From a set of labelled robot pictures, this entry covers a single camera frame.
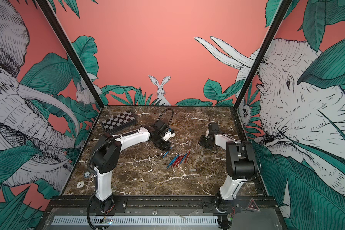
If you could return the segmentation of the white round table grommet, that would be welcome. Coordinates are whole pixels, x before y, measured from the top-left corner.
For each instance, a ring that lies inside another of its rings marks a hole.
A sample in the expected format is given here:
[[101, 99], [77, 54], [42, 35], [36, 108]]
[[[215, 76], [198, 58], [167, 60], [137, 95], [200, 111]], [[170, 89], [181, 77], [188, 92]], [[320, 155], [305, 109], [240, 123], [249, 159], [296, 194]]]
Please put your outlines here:
[[77, 183], [77, 188], [82, 188], [84, 186], [84, 181], [80, 181]]

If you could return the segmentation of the black front rail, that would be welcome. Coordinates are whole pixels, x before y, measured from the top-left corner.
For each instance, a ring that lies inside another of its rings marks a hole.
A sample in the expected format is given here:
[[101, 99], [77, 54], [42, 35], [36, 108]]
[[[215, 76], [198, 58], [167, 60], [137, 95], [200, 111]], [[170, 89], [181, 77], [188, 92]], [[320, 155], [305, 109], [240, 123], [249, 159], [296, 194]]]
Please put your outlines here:
[[52, 199], [46, 208], [46, 213], [53, 209], [81, 209], [90, 207], [95, 214], [124, 214], [130, 209], [193, 209], [198, 208], [204, 213], [223, 214], [239, 212], [240, 209], [249, 209], [254, 201], [259, 209], [278, 208], [278, 204], [270, 196], [238, 196], [235, 201], [219, 201], [215, 196], [145, 196], [145, 195], [114, 195], [110, 211], [103, 209], [97, 201], [89, 203], [87, 195], [65, 195]]

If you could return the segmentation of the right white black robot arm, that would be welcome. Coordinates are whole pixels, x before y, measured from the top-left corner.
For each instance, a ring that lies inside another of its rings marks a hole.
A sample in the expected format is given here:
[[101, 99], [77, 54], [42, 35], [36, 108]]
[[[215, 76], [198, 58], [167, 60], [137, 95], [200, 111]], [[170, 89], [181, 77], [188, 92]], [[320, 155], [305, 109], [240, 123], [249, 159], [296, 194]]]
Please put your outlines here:
[[253, 146], [248, 141], [236, 140], [222, 134], [216, 122], [210, 122], [199, 145], [213, 152], [218, 147], [225, 150], [227, 177], [219, 189], [220, 199], [235, 200], [241, 186], [258, 174], [258, 165]]

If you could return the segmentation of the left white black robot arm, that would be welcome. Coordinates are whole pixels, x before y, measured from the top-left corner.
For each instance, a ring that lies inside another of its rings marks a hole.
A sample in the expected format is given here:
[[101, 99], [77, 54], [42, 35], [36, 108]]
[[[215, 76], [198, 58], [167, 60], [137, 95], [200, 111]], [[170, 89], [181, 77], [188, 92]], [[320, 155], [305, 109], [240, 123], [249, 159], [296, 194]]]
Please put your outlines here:
[[112, 172], [123, 150], [151, 141], [161, 151], [169, 151], [169, 139], [174, 136], [174, 130], [162, 121], [124, 134], [102, 135], [87, 163], [88, 170], [95, 176], [95, 197], [101, 202], [111, 198]]

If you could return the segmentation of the left black frame post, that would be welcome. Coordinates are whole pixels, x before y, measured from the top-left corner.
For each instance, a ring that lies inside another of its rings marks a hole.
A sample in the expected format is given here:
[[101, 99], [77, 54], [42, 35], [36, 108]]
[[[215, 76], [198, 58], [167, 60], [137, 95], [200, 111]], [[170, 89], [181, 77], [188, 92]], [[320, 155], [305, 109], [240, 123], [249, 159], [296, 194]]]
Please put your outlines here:
[[70, 57], [72, 63], [74, 64], [77, 72], [80, 74], [81, 78], [85, 81], [90, 93], [95, 98], [96, 105], [102, 110], [104, 108], [104, 103], [102, 102], [99, 93], [96, 91], [92, 81], [90, 80], [88, 73], [86, 72], [85, 67], [83, 66], [78, 54], [76, 53], [72, 43], [70, 42], [68, 36], [66, 35], [62, 25], [60, 24], [59, 20], [57, 19], [50, 3], [48, 1], [39, 0], [36, 1], [39, 8], [43, 12], [44, 16], [46, 17], [47, 21], [51, 25], [52, 29], [54, 30], [55, 34], [57, 35], [59, 41], [61, 42], [62, 46], [66, 50], [68, 56]]

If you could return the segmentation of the black frame post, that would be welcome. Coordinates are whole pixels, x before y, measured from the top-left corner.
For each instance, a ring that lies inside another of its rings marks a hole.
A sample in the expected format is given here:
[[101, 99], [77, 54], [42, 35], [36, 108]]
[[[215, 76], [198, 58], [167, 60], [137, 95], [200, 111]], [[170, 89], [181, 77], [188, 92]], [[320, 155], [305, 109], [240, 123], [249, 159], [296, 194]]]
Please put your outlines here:
[[85, 67], [83, 66], [78, 54], [76, 53], [72, 43], [70, 42], [68, 36], [66, 35], [62, 25], [60, 24], [59, 20], [57, 19], [50, 3], [48, 1], [39, 0], [36, 1], [39, 8], [43, 12], [44, 16], [46, 17], [47, 21], [51, 25], [52, 29], [54, 30], [55, 34], [57, 35], [59, 41], [61, 42], [62, 46], [66, 50], [68, 56], [70, 57], [72, 63], [74, 64], [77, 72], [80, 74], [81, 78], [85, 81], [90, 93], [95, 98], [96, 105], [102, 110], [104, 108], [104, 103], [102, 102], [99, 93], [96, 91], [92, 81], [90, 80], [88, 73], [86, 72]]
[[284, 17], [285, 17], [285, 14], [287, 12], [287, 10], [289, 9], [290, 5], [291, 5], [291, 2], [292, 0], [283, 0], [280, 2], [280, 5], [276, 11], [276, 14], [273, 18], [273, 21], [269, 27], [269, 30], [262, 42], [262, 45], [259, 49], [259, 52], [257, 54], [257, 57], [254, 61], [254, 64], [252, 65], [251, 69], [250, 69], [250, 72], [243, 84], [243, 88], [241, 89], [240, 91], [240, 94], [233, 106], [233, 109], [234, 111], [238, 110], [239, 108], [239, 105], [241, 103], [241, 101], [243, 100], [244, 96], [245, 96], [245, 93], [246, 91], [248, 90], [254, 76], [256, 75], [256, 72], [259, 70], [259, 66], [266, 54], [266, 52], [268, 51], [270, 45], [271, 45], [271, 42], [273, 40], [273, 38], [275, 37], [277, 31], [278, 31], [278, 28], [280, 27]]

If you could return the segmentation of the red warning triangle sticker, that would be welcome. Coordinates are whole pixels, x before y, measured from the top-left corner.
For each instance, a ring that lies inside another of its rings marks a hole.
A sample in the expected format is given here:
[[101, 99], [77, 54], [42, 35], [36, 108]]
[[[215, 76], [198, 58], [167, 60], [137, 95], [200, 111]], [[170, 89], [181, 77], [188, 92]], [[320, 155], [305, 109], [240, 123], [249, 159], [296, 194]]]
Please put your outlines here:
[[255, 202], [253, 198], [251, 198], [246, 209], [250, 211], [254, 211], [254, 212], [261, 212], [259, 206], [257, 205], [257, 203]]

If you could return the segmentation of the right black frame post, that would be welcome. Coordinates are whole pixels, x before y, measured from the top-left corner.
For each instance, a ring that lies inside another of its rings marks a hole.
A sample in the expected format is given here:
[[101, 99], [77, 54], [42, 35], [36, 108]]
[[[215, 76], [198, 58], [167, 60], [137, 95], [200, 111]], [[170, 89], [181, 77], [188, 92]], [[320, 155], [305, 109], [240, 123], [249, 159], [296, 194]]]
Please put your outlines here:
[[239, 105], [241, 103], [241, 101], [243, 100], [244, 96], [245, 96], [245, 93], [246, 91], [248, 90], [254, 76], [256, 75], [256, 72], [259, 70], [259, 66], [266, 54], [266, 52], [268, 51], [270, 45], [271, 45], [271, 42], [273, 40], [273, 38], [275, 37], [277, 31], [278, 31], [278, 28], [280, 27], [284, 17], [285, 17], [285, 14], [287, 12], [287, 10], [289, 9], [290, 5], [291, 5], [291, 2], [292, 0], [283, 0], [280, 2], [280, 5], [276, 11], [276, 14], [273, 18], [273, 21], [269, 27], [269, 30], [262, 42], [262, 45], [259, 49], [259, 52], [257, 54], [257, 57], [254, 61], [254, 64], [252, 65], [251, 69], [250, 69], [250, 72], [243, 84], [243, 88], [241, 89], [240, 91], [240, 94], [233, 106], [233, 109], [234, 111], [238, 110], [239, 108]]

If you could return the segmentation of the black white checkerboard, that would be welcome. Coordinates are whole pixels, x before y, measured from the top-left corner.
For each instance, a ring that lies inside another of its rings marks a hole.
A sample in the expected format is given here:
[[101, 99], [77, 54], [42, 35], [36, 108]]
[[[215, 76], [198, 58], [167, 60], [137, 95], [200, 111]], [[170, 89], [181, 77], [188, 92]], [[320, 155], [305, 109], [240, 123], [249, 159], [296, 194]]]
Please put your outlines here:
[[116, 116], [101, 122], [105, 133], [113, 134], [136, 124], [138, 121], [131, 110], [124, 111]]

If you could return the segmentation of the blue knife bottom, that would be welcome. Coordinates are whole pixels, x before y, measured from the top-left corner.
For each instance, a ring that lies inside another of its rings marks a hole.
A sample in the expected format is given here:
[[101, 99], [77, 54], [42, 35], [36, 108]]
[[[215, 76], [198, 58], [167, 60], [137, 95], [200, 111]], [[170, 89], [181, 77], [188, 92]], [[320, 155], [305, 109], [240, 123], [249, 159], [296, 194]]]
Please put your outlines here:
[[190, 151], [187, 152], [187, 153], [184, 155], [184, 157], [182, 158], [182, 160], [180, 161], [179, 164], [182, 164], [182, 163], [186, 162], [186, 159], [187, 159], [187, 157], [189, 156], [189, 154], [190, 154]]

